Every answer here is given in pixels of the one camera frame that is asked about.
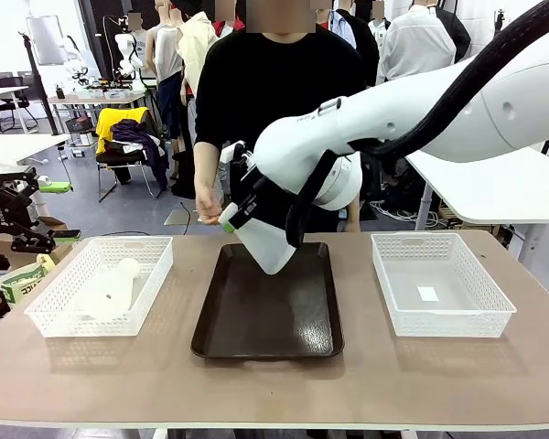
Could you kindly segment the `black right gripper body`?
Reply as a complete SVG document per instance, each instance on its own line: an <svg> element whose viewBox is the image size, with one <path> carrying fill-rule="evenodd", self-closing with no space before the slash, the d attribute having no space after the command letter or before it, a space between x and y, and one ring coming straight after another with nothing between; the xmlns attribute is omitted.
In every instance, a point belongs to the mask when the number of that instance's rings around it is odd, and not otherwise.
<svg viewBox="0 0 549 439"><path fill-rule="evenodd" d="M231 201L240 208L248 198L255 204L251 211L254 219L286 230L296 195L281 189L256 167L250 169L246 164L234 161L231 163Z"/></svg>

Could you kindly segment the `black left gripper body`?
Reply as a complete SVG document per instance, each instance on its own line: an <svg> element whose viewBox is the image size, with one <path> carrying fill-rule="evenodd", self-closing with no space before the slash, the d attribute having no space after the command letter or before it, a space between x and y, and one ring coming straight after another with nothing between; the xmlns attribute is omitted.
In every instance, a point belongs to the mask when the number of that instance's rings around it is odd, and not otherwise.
<svg viewBox="0 0 549 439"><path fill-rule="evenodd" d="M24 185L21 191L13 183L0 187L0 234L13 237L32 234L33 221L28 213L32 195L32 183Z"/></svg>

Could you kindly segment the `person's right hand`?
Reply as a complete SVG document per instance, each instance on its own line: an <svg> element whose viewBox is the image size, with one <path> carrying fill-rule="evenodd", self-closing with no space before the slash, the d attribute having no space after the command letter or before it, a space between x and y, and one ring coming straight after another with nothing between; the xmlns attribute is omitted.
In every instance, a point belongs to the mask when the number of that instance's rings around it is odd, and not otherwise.
<svg viewBox="0 0 549 439"><path fill-rule="evenodd" d="M214 194L213 188L197 184L195 190L199 221L204 225L218 225L222 207Z"/></svg>

